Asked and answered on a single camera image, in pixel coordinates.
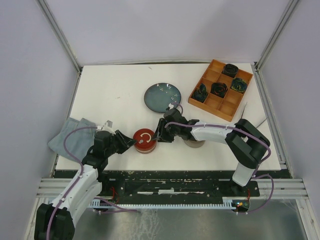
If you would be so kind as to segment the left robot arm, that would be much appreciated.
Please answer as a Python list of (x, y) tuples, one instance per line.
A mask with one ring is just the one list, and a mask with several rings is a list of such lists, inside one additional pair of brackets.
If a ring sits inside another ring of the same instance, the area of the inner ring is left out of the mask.
[(89, 204), (98, 195), (106, 195), (111, 183), (101, 178), (114, 154), (123, 154), (137, 141), (119, 130), (107, 130), (95, 134), (93, 145), (88, 149), (80, 168), (67, 187), (51, 202), (42, 203), (35, 218), (34, 239), (71, 240), (76, 225)]

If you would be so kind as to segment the metal tongs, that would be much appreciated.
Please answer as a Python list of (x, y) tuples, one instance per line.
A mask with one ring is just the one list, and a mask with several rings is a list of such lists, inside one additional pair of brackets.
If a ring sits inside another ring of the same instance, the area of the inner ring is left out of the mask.
[[(245, 113), (247, 104), (248, 104), (248, 102), (246, 102), (245, 105), (244, 105), (244, 107), (243, 107), (243, 110), (242, 110), (240, 119), (244, 119), (244, 113)], [(268, 119), (268, 117), (266, 117), (263, 121), (261, 121), (258, 125), (256, 125), (255, 128), (258, 129), (264, 122), (267, 121), (267, 119)]]

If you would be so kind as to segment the wooden compartment tray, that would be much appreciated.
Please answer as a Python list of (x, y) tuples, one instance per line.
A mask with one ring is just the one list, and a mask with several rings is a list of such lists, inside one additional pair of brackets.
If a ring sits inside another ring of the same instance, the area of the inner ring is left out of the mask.
[(253, 74), (213, 59), (188, 98), (188, 103), (231, 122)]

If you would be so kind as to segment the beige lunch box bowl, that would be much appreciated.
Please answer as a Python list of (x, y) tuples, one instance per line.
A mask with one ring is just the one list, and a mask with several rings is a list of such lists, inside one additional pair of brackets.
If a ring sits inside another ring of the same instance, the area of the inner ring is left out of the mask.
[(185, 140), (184, 143), (190, 148), (200, 148), (205, 144), (205, 140), (202, 141), (193, 141), (193, 140)]

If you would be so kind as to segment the red lunch box lid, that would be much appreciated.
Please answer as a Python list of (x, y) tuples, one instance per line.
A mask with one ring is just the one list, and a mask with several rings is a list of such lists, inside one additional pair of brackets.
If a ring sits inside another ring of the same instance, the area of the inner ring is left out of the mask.
[(133, 139), (137, 141), (135, 145), (149, 147), (156, 144), (156, 141), (152, 140), (153, 135), (154, 135), (154, 132), (151, 129), (148, 129), (148, 128), (139, 129), (133, 135)]

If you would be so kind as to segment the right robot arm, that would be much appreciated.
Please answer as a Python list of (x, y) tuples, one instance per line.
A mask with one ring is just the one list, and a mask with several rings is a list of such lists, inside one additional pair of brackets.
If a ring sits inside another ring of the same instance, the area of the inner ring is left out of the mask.
[(270, 141), (248, 120), (234, 124), (213, 124), (192, 119), (177, 122), (160, 118), (152, 140), (171, 143), (178, 136), (186, 141), (210, 141), (225, 144), (238, 161), (229, 183), (231, 193), (242, 195), (261, 163), (271, 155)]

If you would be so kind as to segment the blue ceramic food plate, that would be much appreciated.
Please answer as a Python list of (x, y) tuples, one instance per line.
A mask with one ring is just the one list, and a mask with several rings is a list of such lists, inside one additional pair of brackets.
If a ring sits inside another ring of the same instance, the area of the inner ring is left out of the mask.
[(172, 103), (181, 103), (181, 92), (170, 83), (160, 82), (150, 86), (144, 93), (145, 105), (156, 113), (165, 113)]

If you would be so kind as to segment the red steel lunch bowl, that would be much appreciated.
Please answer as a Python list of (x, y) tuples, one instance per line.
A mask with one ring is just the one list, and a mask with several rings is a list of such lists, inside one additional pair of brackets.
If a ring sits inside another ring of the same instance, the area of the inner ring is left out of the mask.
[(141, 153), (141, 154), (149, 154), (151, 153), (155, 148), (156, 148), (156, 144), (150, 145), (150, 146), (142, 146), (139, 144), (135, 144), (134, 147), (135, 149)]

